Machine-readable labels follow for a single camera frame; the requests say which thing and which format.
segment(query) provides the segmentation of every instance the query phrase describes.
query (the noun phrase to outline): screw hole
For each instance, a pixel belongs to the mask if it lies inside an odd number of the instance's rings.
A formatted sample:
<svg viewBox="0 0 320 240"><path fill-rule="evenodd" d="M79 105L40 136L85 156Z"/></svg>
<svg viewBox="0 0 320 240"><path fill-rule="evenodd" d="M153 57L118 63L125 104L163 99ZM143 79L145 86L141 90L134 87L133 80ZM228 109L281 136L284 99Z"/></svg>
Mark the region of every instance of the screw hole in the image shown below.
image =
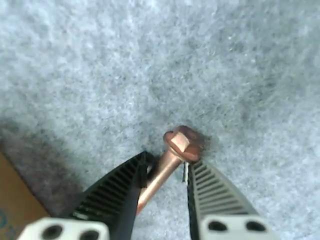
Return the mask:
<svg viewBox="0 0 320 240"><path fill-rule="evenodd" d="M209 230L224 232L227 231L227 226L220 221L211 221L208 225Z"/></svg>
<svg viewBox="0 0 320 240"><path fill-rule="evenodd" d="M80 240L97 240L98 238L99 238L99 233L94 230L85 231L80 236Z"/></svg>
<svg viewBox="0 0 320 240"><path fill-rule="evenodd" d="M44 240L54 240L57 239L62 233L62 227L60 225L52 225L47 227L43 233L42 238Z"/></svg>
<svg viewBox="0 0 320 240"><path fill-rule="evenodd" d="M263 226L261 223L257 221L248 221L245 225L246 229L249 231L256 231L256 232L264 232L266 231L266 227Z"/></svg>

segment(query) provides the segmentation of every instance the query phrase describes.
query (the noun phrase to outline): ribbed grip pad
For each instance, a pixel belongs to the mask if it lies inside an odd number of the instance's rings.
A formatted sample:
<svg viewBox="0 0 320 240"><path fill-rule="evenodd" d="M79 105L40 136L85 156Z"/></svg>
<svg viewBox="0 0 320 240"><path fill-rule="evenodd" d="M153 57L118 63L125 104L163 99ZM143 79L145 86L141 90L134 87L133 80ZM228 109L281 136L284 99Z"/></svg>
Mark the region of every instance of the ribbed grip pad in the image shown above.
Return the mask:
<svg viewBox="0 0 320 240"><path fill-rule="evenodd" d="M142 152L129 159L83 193L70 219L99 221L109 227L110 239L130 239L141 188L147 182L147 167L154 157Z"/></svg>
<svg viewBox="0 0 320 240"><path fill-rule="evenodd" d="M204 161L189 164L187 184L192 240L199 240L199 224L207 215L258 214L222 173Z"/></svg>

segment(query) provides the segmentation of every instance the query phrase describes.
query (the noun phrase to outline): bolt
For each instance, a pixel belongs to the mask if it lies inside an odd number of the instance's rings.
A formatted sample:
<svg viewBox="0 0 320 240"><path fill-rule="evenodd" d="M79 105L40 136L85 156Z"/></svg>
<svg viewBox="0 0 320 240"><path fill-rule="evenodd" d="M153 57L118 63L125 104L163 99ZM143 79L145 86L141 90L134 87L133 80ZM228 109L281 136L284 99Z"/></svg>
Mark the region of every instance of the bolt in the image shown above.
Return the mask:
<svg viewBox="0 0 320 240"><path fill-rule="evenodd" d="M195 163L200 160L204 138L191 128L178 126L174 131L166 132L163 140L168 149L150 171L146 187L140 192L137 215L183 161Z"/></svg>

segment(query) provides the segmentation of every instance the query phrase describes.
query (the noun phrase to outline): cardboard box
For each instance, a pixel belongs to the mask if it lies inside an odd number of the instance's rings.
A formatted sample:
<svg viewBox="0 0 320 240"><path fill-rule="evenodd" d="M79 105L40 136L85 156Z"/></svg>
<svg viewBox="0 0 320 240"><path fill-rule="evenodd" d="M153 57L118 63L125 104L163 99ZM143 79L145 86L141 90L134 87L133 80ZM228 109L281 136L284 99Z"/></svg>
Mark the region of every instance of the cardboard box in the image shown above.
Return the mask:
<svg viewBox="0 0 320 240"><path fill-rule="evenodd" d="M25 225L46 216L46 210L0 153L0 240L17 239Z"/></svg>

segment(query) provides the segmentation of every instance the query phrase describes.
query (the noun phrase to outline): hex head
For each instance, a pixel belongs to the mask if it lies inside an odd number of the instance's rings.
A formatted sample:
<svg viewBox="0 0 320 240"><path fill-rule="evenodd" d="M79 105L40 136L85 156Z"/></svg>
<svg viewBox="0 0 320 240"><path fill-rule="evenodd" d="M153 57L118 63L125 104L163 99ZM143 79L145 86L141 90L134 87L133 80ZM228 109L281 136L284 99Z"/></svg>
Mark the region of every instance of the hex head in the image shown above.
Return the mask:
<svg viewBox="0 0 320 240"><path fill-rule="evenodd" d="M163 139L183 160L199 161L204 147L204 137L200 133L187 126L178 126L174 131L166 132Z"/></svg>

